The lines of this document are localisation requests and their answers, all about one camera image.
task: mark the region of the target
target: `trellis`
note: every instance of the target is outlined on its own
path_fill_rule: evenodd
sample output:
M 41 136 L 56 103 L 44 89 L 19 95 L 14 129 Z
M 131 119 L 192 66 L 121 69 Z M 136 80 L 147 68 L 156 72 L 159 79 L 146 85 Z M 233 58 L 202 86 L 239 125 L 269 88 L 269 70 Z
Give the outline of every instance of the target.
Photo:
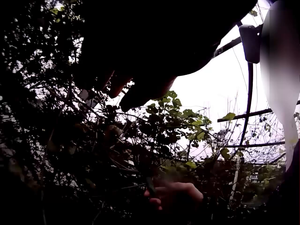
M 236 25 L 239 27 L 242 25 L 242 22 L 239 21 L 238 23 L 236 23 Z M 263 28 L 263 24 L 258 25 L 255 29 L 257 31 L 258 34 L 261 34 L 262 32 L 262 28 Z M 217 49 L 214 52 L 214 56 L 213 58 L 217 57 L 218 55 L 226 52 L 227 50 L 233 48 L 234 46 L 240 44 L 242 42 L 241 37 L 237 37 L 236 39 L 232 40 L 231 42 L 227 43 L 226 45 L 224 45 L 223 47 L 220 47 L 219 49 Z M 243 119 L 245 118 L 245 124 L 244 124 L 244 128 L 243 128 L 243 132 L 242 132 L 242 136 L 241 136 L 241 141 L 239 145 L 225 145 L 225 148 L 239 148 L 239 147 L 244 147 L 244 148 L 251 148 L 251 147 L 263 147 L 263 146 L 274 146 L 274 145 L 284 145 L 285 141 L 281 141 L 281 142 L 272 142 L 272 143 L 263 143 L 263 144 L 246 144 L 243 145 L 243 141 L 245 138 L 245 134 L 246 134 L 246 129 L 248 126 L 248 121 L 249 121 L 249 117 L 251 116 L 257 116 L 257 115 L 261 115 L 261 114 L 266 114 L 266 113 L 270 113 L 272 112 L 272 110 L 269 109 L 264 109 L 264 110 L 260 110 L 260 111 L 256 111 L 256 112 L 250 112 L 250 108 L 251 108 L 251 101 L 252 101 L 252 90 L 253 90 L 253 63 L 248 62 L 248 101 L 247 101 L 247 111 L 245 114 L 242 115 L 237 115 L 233 118 L 233 120 L 236 119 Z M 227 119 L 218 119 L 217 122 L 224 122 L 224 121 L 228 121 Z M 279 156 L 277 158 L 277 160 L 279 160 L 280 158 L 282 158 L 285 155 L 282 154 L 281 156 Z

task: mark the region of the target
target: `horizontal bar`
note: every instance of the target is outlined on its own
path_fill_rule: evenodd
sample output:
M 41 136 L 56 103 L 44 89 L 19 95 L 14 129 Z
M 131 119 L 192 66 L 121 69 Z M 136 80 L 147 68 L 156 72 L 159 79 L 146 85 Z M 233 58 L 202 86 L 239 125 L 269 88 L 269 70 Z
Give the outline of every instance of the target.
M 249 113 L 249 117 L 250 116 L 258 116 L 258 115 L 261 115 L 261 114 L 265 114 L 265 113 L 271 113 L 273 112 L 271 109 L 264 109 L 264 110 L 260 110 L 260 111 L 257 111 L 257 112 L 251 112 Z M 235 119 L 242 119 L 242 118 L 246 118 L 246 114 L 242 114 L 242 115 L 237 115 L 235 116 L 232 120 L 235 120 Z M 224 121 L 228 121 L 227 119 L 218 119 L 217 122 L 224 122 Z
M 264 147 L 264 146 L 284 145 L 284 144 L 285 144 L 285 141 L 280 141 L 280 142 L 254 144 L 254 145 L 226 145 L 226 146 L 224 146 L 224 148 L 238 148 L 238 147 L 251 148 L 251 147 Z

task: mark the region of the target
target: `hand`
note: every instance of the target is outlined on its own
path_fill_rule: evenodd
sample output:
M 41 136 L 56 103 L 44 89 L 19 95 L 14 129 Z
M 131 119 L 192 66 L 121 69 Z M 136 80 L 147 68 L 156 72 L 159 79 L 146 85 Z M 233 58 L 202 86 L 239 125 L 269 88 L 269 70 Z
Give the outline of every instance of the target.
M 191 210 L 202 202 L 203 194 L 191 183 L 165 182 L 164 187 L 156 187 L 157 196 L 151 197 L 148 190 L 144 196 L 150 197 L 149 202 L 158 210 L 167 210 L 176 213 L 179 209 Z

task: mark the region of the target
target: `blurred object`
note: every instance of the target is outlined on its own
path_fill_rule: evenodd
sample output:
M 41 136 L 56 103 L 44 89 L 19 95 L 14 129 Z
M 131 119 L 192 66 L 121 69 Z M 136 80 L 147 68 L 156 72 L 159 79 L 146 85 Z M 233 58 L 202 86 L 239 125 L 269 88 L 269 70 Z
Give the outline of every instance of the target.
M 266 15 L 260 49 L 265 94 L 284 130 L 286 169 L 291 165 L 298 141 L 293 115 L 300 90 L 300 48 L 294 16 L 283 1 L 276 1 Z

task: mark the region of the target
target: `sky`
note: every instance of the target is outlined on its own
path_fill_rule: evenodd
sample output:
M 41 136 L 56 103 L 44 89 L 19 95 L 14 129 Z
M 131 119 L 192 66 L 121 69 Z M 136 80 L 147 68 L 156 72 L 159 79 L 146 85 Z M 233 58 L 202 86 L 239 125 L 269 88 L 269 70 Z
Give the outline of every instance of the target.
M 241 20 L 244 25 L 257 27 L 263 23 L 270 5 L 265 0 L 258 0 L 258 5 L 259 8 L 257 5 L 253 8 L 253 10 L 258 12 L 258 16 L 254 17 L 247 14 Z M 221 40 L 219 47 L 239 36 L 239 29 L 235 26 Z M 253 66 L 253 94 L 250 112 L 269 108 L 261 81 L 260 64 L 254 64 Z M 195 112 L 203 107 L 207 107 L 206 113 L 212 121 L 212 127 L 215 132 L 219 131 L 221 126 L 226 125 L 226 123 L 218 123 L 217 119 L 224 117 L 228 112 L 235 113 L 236 115 L 246 112 L 248 99 L 248 63 L 245 60 L 242 43 L 212 59 L 201 70 L 189 75 L 177 77 L 170 90 L 178 94 L 178 98 L 183 105 L 182 110 L 187 108 Z M 118 104 L 122 96 L 123 94 L 111 100 L 108 104 Z M 254 124 L 256 119 L 257 117 L 250 117 L 248 124 Z M 274 140 L 279 140 L 283 137 L 282 125 L 276 120 L 276 116 L 273 114 L 273 116 L 268 117 L 268 119 L 270 119 L 272 123 L 277 124 L 277 126 L 274 127 L 275 131 L 273 131 L 271 137 L 267 139 L 264 137 L 263 139 L 256 140 L 256 144 L 274 142 Z M 240 129 L 242 131 L 244 120 L 240 119 L 238 123 L 241 124 Z M 234 132 L 233 139 L 235 137 L 237 138 L 239 133 L 239 130 Z M 187 142 L 188 141 L 184 138 L 179 141 L 182 146 L 186 146 Z M 279 145 L 277 154 L 273 155 L 273 157 L 282 153 L 280 148 L 284 149 L 284 146 Z M 191 156 L 198 155 L 202 150 L 202 146 L 198 149 L 191 149 Z M 210 154 L 211 152 L 209 152 L 209 150 L 208 152 L 205 150 L 199 156 L 205 157 Z

